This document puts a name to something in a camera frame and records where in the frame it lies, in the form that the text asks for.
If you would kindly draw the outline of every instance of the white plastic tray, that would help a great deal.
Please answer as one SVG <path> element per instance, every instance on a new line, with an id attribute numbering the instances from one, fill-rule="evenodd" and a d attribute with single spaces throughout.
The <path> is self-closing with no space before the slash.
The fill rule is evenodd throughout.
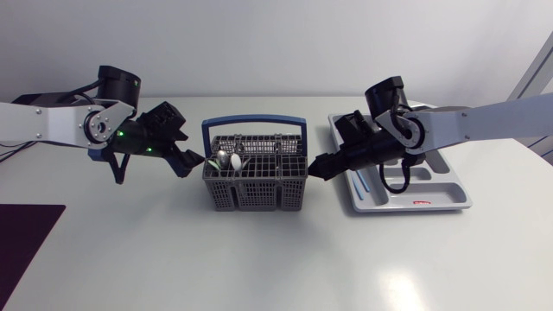
<path id="1" fill-rule="evenodd" d="M 336 149 L 344 143 L 334 126 L 334 122 L 342 116 L 328 116 Z M 345 174 L 353 208 L 359 213 L 458 210 L 473 204 L 439 150 L 427 152 L 426 160 L 411 168 L 410 185 L 402 194 L 392 194 L 386 190 L 380 181 L 378 166 L 358 171 L 347 170 Z M 394 188 L 404 184 L 400 161 L 385 164 L 385 178 L 388 185 Z"/>

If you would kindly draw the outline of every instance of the dishwasher cutlery basket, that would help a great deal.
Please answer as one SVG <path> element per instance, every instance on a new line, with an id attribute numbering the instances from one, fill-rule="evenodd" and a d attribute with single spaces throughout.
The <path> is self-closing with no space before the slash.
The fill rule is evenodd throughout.
<path id="1" fill-rule="evenodd" d="M 246 122 L 293 124 L 301 135 L 229 135 L 210 141 L 209 128 Z M 221 170 L 207 160 L 203 180 L 217 211 L 284 211 L 302 209 L 303 190 L 308 177 L 307 125 L 304 118 L 280 115 L 237 115 L 204 120 L 201 124 L 206 159 L 216 161 L 224 150 L 246 162 L 238 172 L 229 165 Z"/>

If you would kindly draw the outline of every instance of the aluminum arm segment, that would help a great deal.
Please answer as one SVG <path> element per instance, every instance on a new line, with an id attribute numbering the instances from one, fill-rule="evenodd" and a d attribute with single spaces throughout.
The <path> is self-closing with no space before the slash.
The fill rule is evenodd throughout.
<path id="1" fill-rule="evenodd" d="M 387 111 L 376 121 L 412 155 L 471 140 L 553 134 L 553 93 L 476 108 L 443 107 L 405 113 L 399 121 L 412 133 L 407 139 Z"/>
<path id="2" fill-rule="evenodd" d="M 0 141 L 61 143 L 102 149 L 134 108 L 117 100 L 98 104 L 40 107 L 0 102 Z"/>

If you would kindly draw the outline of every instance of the white tabletop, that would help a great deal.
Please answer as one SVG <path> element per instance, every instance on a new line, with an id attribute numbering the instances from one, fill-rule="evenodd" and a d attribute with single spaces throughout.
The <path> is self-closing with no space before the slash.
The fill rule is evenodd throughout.
<path id="1" fill-rule="evenodd" d="M 309 162 L 333 150 L 329 113 L 368 111 L 363 98 L 140 108 L 163 100 L 187 119 L 180 145 L 200 154 L 204 119 L 305 117 Z M 237 130 L 274 132 L 224 132 Z M 0 165 L 2 202 L 67 209 L 5 310 L 553 309 L 553 168 L 511 139 L 443 154 L 474 202 L 463 212 L 357 214 L 341 175 L 308 178 L 297 213 L 217 213 L 201 166 L 180 179 L 162 159 L 133 156 L 118 186 L 84 149 L 34 146 Z"/>

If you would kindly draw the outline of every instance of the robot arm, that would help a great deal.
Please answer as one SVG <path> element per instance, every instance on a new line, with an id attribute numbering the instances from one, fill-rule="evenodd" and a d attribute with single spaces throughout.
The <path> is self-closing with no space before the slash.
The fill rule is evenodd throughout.
<path id="1" fill-rule="evenodd" d="M 175 141 L 185 118 L 167 102 L 131 120 L 137 111 L 140 79 L 115 67 L 101 66 L 99 79 L 67 93 L 22 95 L 0 103 L 0 141 L 37 141 L 88 149 L 94 161 L 108 162 L 116 183 L 124 181 L 130 155 L 165 159 L 179 177 L 186 177 L 203 157 L 181 152 Z M 98 88 L 97 97 L 84 94 Z M 85 98 L 76 100 L 75 95 Z M 121 166 L 115 153 L 123 153 Z"/>
<path id="2" fill-rule="evenodd" d="M 309 174 L 325 181 L 347 169 L 380 166 L 386 189 L 402 193 L 410 181 L 410 167 L 420 164 L 425 152 L 471 140 L 553 134 L 553 94 L 523 98 L 477 108 L 409 107 L 401 77 L 392 77 L 365 93 L 372 119 L 359 111 L 335 122 L 344 143 L 335 154 L 318 155 Z M 405 183 L 391 188 L 384 177 L 384 163 L 402 160 Z"/>

